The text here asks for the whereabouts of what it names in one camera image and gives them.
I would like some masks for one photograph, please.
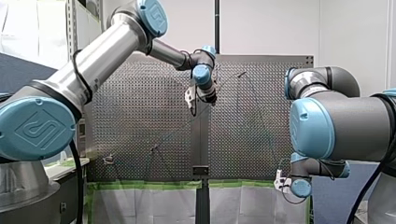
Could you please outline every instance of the metal pole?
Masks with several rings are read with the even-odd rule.
[[[220,54],[220,0],[215,0],[215,49]]]

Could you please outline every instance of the metal perforated panel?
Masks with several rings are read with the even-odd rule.
[[[273,179],[279,161],[292,152],[283,77],[291,67],[311,67],[313,58],[222,56],[219,61],[217,73],[226,83],[209,122],[210,177]]]
[[[191,178],[189,78],[141,55],[110,77],[92,101],[90,180]],[[114,164],[105,164],[110,154]]]
[[[210,121],[200,123],[191,122],[184,102],[190,72],[131,57],[88,106],[89,180],[192,179],[192,139],[201,136],[191,136],[199,133],[191,125],[197,124],[209,130],[209,139],[200,140],[208,148],[200,149],[209,153],[211,178],[273,178],[278,161],[291,153],[283,76],[311,62],[305,56],[219,56],[219,99]],[[110,154],[114,164],[105,165]]]

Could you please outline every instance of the green strip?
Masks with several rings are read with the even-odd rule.
[[[310,196],[307,199],[306,206],[305,206],[305,223],[306,224],[311,223],[311,200],[312,200],[312,197]]]
[[[199,189],[201,181],[180,181],[180,182],[150,182],[141,180],[118,180],[116,182],[96,182],[89,183],[88,189]]]
[[[211,189],[240,188],[240,187],[262,187],[273,188],[272,180],[246,180],[246,179],[230,179],[230,180],[209,180]]]

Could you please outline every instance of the black cable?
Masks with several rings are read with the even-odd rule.
[[[209,53],[209,52],[207,52],[206,50],[203,50],[203,49],[196,49],[194,52],[193,52],[193,54],[194,53],[196,53],[196,52],[203,52],[203,53],[205,53],[206,55],[207,55],[207,57],[209,57],[211,60],[212,60],[212,64],[208,64],[208,63],[200,63],[200,64],[206,64],[207,66],[209,66],[211,69],[214,69],[214,65],[215,65],[215,58]]]
[[[390,99],[389,96],[387,96],[386,94],[376,94],[373,95],[374,97],[378,97],[384,101],[386,101],[387,103],[389,103],[389,105],[392,107],[392,111],[393,111],[393,116],[396,116],[396,106],[395,103],[393,102],[392,99]],[[373,185],[373,183],[375,182],[376,178],[379,176],[379,174],[382,172],[382,170],[384,169],[384,167],[391,161],[393,161],[394,157],[392,156],[393,152],[396,149],[396,133],[392,136],[391,138],[391,142],[389,144],[388,150],[385,153],[385,156],[382,158],[381,162],[378,164],[378,166],[376,167],[375,171],[373,172],[373,174],[370,176],[370,178],[367,180],[366,184],[364,185],[364,187],[361,189],[361,192],[358,195],[358,198],[356,199],[355,203],[353,204],[348,219],[346,221],[346,224],[351,224],[353,222],[353,219],[355,217],[356,212],[358,211],[359,205],[361,204],[361,200],[363,200],[364,195],[366,194],[367,190]]]
[[[13,95],[12,93],[0,94],[0,103],[3,103],[4,101],[8,100],[8,98],[11,97],[12,95]]]
[[[256,106],[257,110],[259,111],[259,116],[260,116],[260,120],[262,122],[262,126],[263,126],[264,130],[267,130],[267,127],[265,127],[265,122],[264,122],[264,118],[263,118],[263,115],[262,115],[262,110],[259,108],[260,104],[259,104],[259,100],[257,99],[257,96],[259,94],[257,94],[256,89],[254,88],[254,85],[251,82],[250,77],[246,74],[246,72],[243,73],[243,74],[240,74],[240,76],[245,76],[247,78],[247,81],[248,81],[248,83],[250,85],[251,91],[253,92],[253,100],[254,100],[255,106]],[[277,162],[276,154],[275,154],[275,151],[273,149],[273,143],[271,141],[271,138],[269,138],[269,144],[270,144],[271,155],[273,157],[273,160],[274,160],[274,162]]]
[[[77,75],[77,77],[79,78],[79,80],[82,82],[82,84],[84,84],[85,89],[88,92],[88,96],[87,96],[87,102],[85,104],[88,104],[92,101],[92,97],[93,97],[93,92],[92,89],[90,87],[90,85],[87,83],[87,81],[85,80],[84,76],[78,71],[78,67],[77,67],[77,62],[76,62],[76,58],[77,55],[81,52],[81,49],[76,50],[76,52],[74,52],[73,57],[72,57],[72,63],[73,63],[73,69],[75,74]]]
[[[321,169],[321,167],[324,167],[326,169],[327,172],[329,172],[330,175],[330,180],[334,181],[335,180],[335,176],[332,173],[332,171],[329,169],[329,167],[326,165],[325,162],[323,162],[322,160],[317,160],[319,163],[319,168]]]
[[[306,198],[303,198],[301,201],[299,201],[299,202],[297,202],[297,203],[292,202],[292,201],[290,201],[289,199],[286,198],[284,188],[285,188],[285,187],[288,187],[288,188],[290,189],[290,186],[289,186],[289,185],[285,185],[286,181],[287,181],[289,178],[290,178],[290,174],[288,174],[288,176],[286,176],[286,179],[285,179],[285,181],[283,181],[283,184],[282,184],[282,190],[281,190],[281,191],[282,191],[282,196],[283,196],[283,198],[286,200],[286,202],[291,203],[291,204],[296,204],[296,205],[305,202]]]
[[[82,215],[84,212],[84,179],[82,177],[81,162],[79,161],[79,155],[74,140],[70,142],[69,146],[73,154],[73,159],[76,164],[76,172],[77,172],[78,210],[77,210],[76,224],[82,224]]]

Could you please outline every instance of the green tape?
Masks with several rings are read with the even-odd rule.
[[[141,180],[117,180],[115,182],[94,182],[88,184],[90,190],[101,189],[199,189],[201,181],[150,182]]]
[[[246,180],[246,179],[230,179],[230,180],[209,180],[211,189],[240,188],[240,187],[261,187],[273,188],[272,180]]]

